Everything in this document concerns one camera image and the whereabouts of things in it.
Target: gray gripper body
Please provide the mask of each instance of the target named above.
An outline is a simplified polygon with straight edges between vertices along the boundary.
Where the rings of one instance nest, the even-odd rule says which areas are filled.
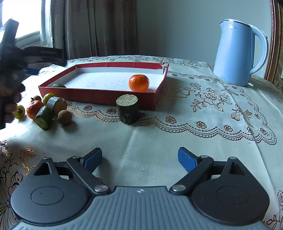
[[[14,230],[268,230],[262,222],[227,226],[200,214],[186,196],[166,187],[116,187],[95,197],[79,217],[54,226],[20,221]]]

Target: window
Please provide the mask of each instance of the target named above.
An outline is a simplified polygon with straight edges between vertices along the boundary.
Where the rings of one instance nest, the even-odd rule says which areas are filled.
[[[2,4],[3,25],[10,18],[19,22],[16,46],[40,46],[41,0],[4,0]]]

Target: human hand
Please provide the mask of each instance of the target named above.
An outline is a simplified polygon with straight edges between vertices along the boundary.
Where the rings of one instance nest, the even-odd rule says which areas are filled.
[[[23,92],[24,90],[25,90],[25,86],[23,84],[19,86],[16,93],[14,93],[10,88],[6,87],[5,85],[0,84],[0,98],[3,97],[13,98],[12,103],[7,104],[4,108],[5,123],[11,123],[14,120],[15,116],[13,113],[17,108],[17,103],[20,102],[20,100],[22,99],[21,92]]]

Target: white tablecloth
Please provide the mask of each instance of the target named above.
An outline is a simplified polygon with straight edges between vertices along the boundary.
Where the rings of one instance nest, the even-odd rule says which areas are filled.
[[[283,95],[272,84],[254,76],[254,87],[239,87],[217,79],[205,62],[164,57],[90,57],[70,60],[67,67],[105,61],[169,63],[156,111],[140,111],[135,124],[125,125],[114,106],[69,101],[69,126],[54,121],[43,131],[27,117],[0,130],[0,229],[16,222],[10,196],[43,157],[65,161],[100,147],[104,158],[94,175],[112,189],[170,188],[186,174],[177,159],[182,146],[216,161],[239,158],[269,194],[263,221],[272,229],[283,227]],[[39,95],[37,86],[64,69],[52,65],[26,79],[20,104],[26,107],[32,96]]]

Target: orange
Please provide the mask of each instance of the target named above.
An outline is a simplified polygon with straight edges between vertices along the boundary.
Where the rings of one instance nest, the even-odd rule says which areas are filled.
[[[27,115],[30,119],[34,120],[37,113],[40,111],[44,104],[41,101],[32,101],[27,107]]]
[[[132,91],[144,92],[149,87],[149,80],[147,76],[142,74],[131,76],[129,79],[129,87]]]

